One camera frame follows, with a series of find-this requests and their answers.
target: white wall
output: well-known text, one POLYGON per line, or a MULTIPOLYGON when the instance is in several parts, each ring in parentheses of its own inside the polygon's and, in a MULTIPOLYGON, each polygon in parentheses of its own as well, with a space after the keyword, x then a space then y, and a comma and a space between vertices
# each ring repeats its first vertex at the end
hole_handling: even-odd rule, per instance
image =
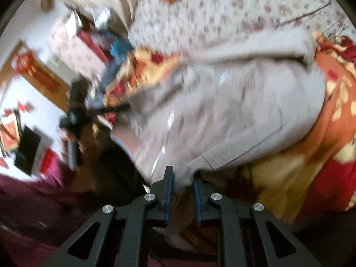
POLYGON ((57 56, 56 58, 57 59, 50 59, 47 62, 47 67, 62 78, 65 83, 71 85, 73 80, 78 79, 78 73, 70 69, 62 60, 58 59, 57 56))
MULTIPOLYGON (((40 8, 40 0, 25 0, 0 36, 0 68, 20 39, 30 48, 36 48, 39 51, 39 59, 47 64, 52 57, 52 53, 47 46, 51 28, 56 20, 66 13, 66 7, 58 2, 55 2, 52 11, 46 13, 40 8)), ((68 83, 68 73, 60 71, 57 75, 60 77, 62 74, 64 80, 68 83)), ((64 112, 21 76, 12 79, 1 104, 0 112, 6 108, 16 108, 17 100, 21 103, 29 101, 34 107, 34 110, 30 113, 20 112, 22 127, 27 125, 32 130, 39 129, 43 137, 48 138, 46 140, 47 146, 58 152, 60 150, 58 121, 59 117, 64 115, 64 112)), ((19 179, 30 179, 28 175, 13 165, 13 159, 6 158, 5 161, 9 165, 9 169, 0 167, 0 173, 19 179)))
POLYGON ((39 59, 46 64, 52 56, 47 46, 51 28, 65 13, 65 5, 57 1, 53 10, 44 12, 40 8, 40 0, 25 0, 0 36, 0 67, 20 39, 29 47, 36 48, 39 59))

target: orange blanket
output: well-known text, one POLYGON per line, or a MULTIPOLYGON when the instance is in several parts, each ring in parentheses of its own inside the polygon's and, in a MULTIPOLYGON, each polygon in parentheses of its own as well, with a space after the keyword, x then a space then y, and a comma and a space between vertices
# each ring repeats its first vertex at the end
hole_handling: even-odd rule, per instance
POLYGON ((333 56, 329 50, 316 53, 316 62, 325 71, 326 92, 309 134, 241 172, 252 182, 257 201, 285 223, 293 223, 300 211, 348 210, 356 201, 356 80, 333 56))

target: wooden furniture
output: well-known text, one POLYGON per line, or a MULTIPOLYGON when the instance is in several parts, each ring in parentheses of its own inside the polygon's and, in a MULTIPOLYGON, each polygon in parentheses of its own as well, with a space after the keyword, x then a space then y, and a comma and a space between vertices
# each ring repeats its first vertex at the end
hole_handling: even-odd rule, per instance
MULTIPOLYGON (((11 62, 15 59, 17 53, 22 47, 24 47, 24 43, 19 41, 5 62, 3 68, 0 69, 0 104, 2 103, 7 86, 14 75, 14 69, 11 65, 11 62)), ((54 91, 49 91, 46 89, 46 87, 41 85, 41 83, 36 80, 30 73, 23 72, 21 73, 21 76, 53 104, 55 104, 63 111, 67 111, 67 91, 69 90, 68 84, 66 84, 62 79, 60 79, 47 66, 43 65, 36 58, 33 59, 33 66, 38 68, 47 78, 53 80, 56 85, 56 89, 54 91)))
POLYGON ((49 12, 53 9, 53 0, 41 0, 41 9, 44 12, 49 12))

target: blue strip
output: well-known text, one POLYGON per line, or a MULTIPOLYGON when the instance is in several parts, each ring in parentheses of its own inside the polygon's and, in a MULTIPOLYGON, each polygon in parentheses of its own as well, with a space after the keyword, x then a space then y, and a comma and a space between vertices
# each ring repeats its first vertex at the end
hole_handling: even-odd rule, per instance
POLYGON ((202 223, 202 202, 200 201, 200 194, 196 181, 193 181, 193 188, 195 198, 196 220, 198 221, 198 225, 200 225, 202 223))
POLYGON ((166 223, 170 220, 170 203, 172 198, 172 188, 173 188, 173 171, 170 173, 170 181, 168 183, 168 192, 166 198, 166 214, 164 216, 164 220, 166 223))

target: red patterned cloth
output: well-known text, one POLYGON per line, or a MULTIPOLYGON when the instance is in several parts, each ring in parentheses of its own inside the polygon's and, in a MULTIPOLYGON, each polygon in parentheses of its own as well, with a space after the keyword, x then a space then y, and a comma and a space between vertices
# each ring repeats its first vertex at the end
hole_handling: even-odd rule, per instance
POLYGON ((139 89, 156 85, 177 66, 179 60, 179 55, 162 55, 144 47, 128 52, 117 78, 105 89, 104 105, 115 106, 139 89))
POLYGON ((318 42, 318 49, 330 53, 345 69, 356 76, 356 45, 348 36, 330 36, 326 38, 322 33, 313 33, 318 42))
POLYGON ((79 31, 77 36, 100 58, 101 61, 109 63, 109 61, 111 60, 110 55, 108 53, 105 53, 104 50, 94 44, 90 33, 81 30, 79 31))
POLYGON ((343 212, 354 207, 355 161, 328 160, 307 190, 300 215, 343 212))

